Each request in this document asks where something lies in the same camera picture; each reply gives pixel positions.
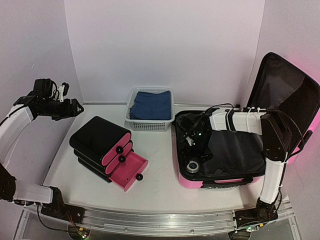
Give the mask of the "pink hard-shell suitcase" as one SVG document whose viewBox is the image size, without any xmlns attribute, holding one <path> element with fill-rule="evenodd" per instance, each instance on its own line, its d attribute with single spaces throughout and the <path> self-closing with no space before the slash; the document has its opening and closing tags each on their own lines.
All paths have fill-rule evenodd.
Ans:
<svg viewBox="0 0 320 240">
<path fill-rule="evenodd" d="M 178 180 L 190 189 L 255 182 L 267 159 L 293 162 L 319 124 L 319 83 L 267 53 L 245 107 L 226 103 L 176 114 Z"/>
</svg>

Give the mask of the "round black tin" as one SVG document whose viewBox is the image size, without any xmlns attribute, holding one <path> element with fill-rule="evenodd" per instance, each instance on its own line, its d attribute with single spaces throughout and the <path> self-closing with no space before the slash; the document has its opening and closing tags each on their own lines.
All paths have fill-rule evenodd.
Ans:
<svg viewBox="0 0 320 240">
<path fill-rule="evenodd" d="M 186 171 L 190 174 L 195 174 L 200 170 L 200 165 L 197 161 L 191 160 L 186 165 Z"/>
</svg>

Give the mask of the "black pink drawer organizer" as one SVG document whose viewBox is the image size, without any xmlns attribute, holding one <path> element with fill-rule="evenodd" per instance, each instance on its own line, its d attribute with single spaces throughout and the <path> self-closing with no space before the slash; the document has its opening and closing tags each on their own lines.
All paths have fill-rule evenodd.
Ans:
<svg viewBox="0 0 320 240">
<path fill-rule="evenodd" d="M 81 165 L 126 192 L 143 180 L 149 163 L 135 153 L 131 138 L 130 130 L 95 116 L 70 137 L 69 145 Z"/>
</svg>

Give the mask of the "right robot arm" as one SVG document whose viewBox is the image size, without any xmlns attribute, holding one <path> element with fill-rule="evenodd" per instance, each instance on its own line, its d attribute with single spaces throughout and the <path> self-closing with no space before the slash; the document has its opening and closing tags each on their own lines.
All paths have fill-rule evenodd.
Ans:
<svg viewBox="0 0 320 240">
<path fill-rule="evenodd" d="M 234 218 L 239 228 L 275 220 L 286 165 L 302 151 L 312 119 L 285 104 L 181 111 L 174 120 L 179 182 L 191 189 L 228 188 L 264 177 L 255 207 L 237 210 Z"/>
</svg>

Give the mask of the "blue item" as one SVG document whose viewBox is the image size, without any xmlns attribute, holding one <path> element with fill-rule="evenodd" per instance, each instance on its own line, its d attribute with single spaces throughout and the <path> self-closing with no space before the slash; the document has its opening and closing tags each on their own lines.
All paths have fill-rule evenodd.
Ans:
<svg viewBox="0 0 320 240">
<path fill-rule="evenodd" d="M 170 120 L 172 101 L 169 90 L 161 93 L 139 91 L 129 109 L 131 120 Z"/>
</svg>

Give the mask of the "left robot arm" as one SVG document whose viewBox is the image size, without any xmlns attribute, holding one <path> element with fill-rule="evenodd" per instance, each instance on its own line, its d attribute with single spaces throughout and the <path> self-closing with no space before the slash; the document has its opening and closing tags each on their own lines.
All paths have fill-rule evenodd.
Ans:
<svg viewBox="0 0 320 240">
<path fill-rule="evenodd" d="M 77 99 L 66 98 L 69 87 L 66 82 L 58 86 L 49 78 L 36 79 L 33 90 L 21 96 L 1 121 L 0 198 L 24 207 L 41 206 L 41 213 L 45 216 L 79 224 L 84 217 L 84 208 L 65 203 L 59 188 L 23 182 L 7 170 L 9 151 L 38 116 L 59 121 L 76 117 L 84 111 Z"/>
</svg>

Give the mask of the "white plastic mesh basket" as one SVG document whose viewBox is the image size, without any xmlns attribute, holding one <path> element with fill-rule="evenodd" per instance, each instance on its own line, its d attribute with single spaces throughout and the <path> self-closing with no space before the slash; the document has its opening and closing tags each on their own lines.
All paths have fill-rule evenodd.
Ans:
<svg viewBox="0 0 320 240">
<path fill-rule="evenodd" d="M 137 93 L 147 92 L 159 94 L 165 91 L 171 92 L 171 119 L 170 120 L 138 120 L 130 119 L 129 111 L 134 104 Z M 156 131 L 164 132 L 168 129 L 169 125 L 175 119 L 175 105 L 174 105 L 174 94 L 171 88 L 168 87 L 134 87 L 129 94 L 128 102 L 124 113 L 124 120 L 127 122 L 134 131 Z"/>
</svg>

